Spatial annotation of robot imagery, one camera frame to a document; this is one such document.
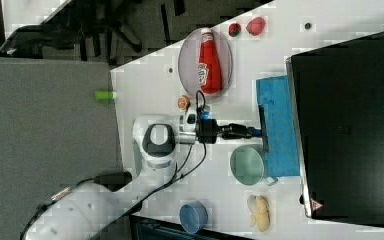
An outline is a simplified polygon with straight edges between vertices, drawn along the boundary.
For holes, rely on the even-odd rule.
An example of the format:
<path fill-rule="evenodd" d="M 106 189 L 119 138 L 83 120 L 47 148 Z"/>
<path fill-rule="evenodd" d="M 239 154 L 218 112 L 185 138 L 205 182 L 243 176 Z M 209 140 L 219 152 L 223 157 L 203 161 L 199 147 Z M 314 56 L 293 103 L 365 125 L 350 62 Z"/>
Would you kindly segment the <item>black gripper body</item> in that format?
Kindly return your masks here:
<path fill-rule="evenodd" d="M 220 126 L 216 119 L 208 117 L 208 113 L 203 107 L 199 107 L 195 133 L 199 143 L 215 144 L 218 138 L 224 140 L 250 139 L 252 128 L 235 123 Z"/>

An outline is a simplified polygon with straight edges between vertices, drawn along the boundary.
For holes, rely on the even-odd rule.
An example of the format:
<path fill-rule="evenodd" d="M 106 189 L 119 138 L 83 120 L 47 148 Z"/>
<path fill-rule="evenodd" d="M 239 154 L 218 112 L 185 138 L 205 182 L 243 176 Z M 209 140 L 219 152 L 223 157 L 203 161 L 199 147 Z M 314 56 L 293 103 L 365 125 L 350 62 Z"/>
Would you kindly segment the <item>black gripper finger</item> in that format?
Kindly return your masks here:
<path fill-rule="evenodd" d="M 251 129 L 251 133 L 253 137 L 261 137 L 262 136 L 262 131 L 260 129 Z"/>

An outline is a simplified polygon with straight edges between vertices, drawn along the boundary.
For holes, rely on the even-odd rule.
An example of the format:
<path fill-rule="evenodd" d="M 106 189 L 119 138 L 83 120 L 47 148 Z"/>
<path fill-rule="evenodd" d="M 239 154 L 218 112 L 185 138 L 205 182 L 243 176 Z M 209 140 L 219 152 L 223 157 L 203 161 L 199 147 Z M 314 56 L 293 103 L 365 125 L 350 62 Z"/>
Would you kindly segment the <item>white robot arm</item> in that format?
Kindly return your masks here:
<path fill-rule="evenodd" d="M 133 122 L 133 144 L 141 163 L 130 173 L 105 174 L 55 194 L 40 205 L 20 240 L 92 240 L 104 228 L 131 213 L 151 195 L 186 176 L 177 165 L 182 145 L 204 146 L 224 140 L 260 137 L 254 127 L 220 125 L 204 107 L 181 115 L 145 114 Z"/>

